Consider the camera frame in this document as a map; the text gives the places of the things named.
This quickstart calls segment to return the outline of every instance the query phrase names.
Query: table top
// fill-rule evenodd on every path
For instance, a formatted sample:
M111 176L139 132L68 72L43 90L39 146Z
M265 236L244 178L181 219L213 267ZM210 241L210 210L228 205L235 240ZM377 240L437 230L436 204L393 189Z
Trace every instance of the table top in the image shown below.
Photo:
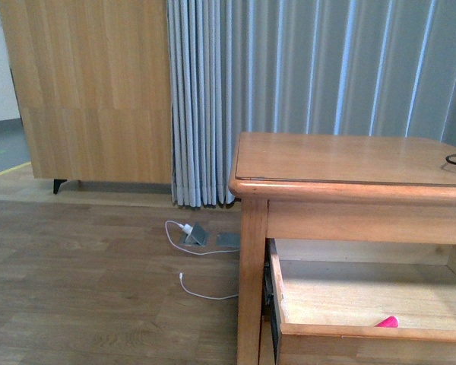
M456 188L456 147L425 138L243 132L230 188L235 195L328 184Z

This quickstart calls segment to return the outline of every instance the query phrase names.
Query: table leg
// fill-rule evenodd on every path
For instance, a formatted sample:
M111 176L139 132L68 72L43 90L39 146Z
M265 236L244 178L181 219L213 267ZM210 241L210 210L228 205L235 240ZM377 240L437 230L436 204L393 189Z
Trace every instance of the table leg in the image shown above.
M267 221L267 200L242 200L242 238L238 304L238 365L258 364L261 331L261 292Z

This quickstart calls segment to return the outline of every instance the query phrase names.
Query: drawer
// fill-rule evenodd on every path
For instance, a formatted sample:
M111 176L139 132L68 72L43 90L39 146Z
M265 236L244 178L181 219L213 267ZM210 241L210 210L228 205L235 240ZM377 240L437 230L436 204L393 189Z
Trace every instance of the drawer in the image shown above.
M456 246L270 240L268 257L277 364L456 365Z

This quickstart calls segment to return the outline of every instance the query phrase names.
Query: curtain fold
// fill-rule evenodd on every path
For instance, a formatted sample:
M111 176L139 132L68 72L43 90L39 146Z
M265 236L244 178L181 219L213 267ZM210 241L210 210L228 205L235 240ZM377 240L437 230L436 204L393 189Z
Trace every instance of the curtain fold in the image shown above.
M456 146L456 0L167 0L173 200L229 203L241 131Z

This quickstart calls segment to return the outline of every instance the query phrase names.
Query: drawer front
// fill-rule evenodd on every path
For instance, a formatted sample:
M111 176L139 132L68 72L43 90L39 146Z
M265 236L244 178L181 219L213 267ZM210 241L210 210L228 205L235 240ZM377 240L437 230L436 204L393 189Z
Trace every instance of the drawer front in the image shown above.
M271 200L267 237L456 245L456 207Z
M456 365L456 343L284 334L279 365Z

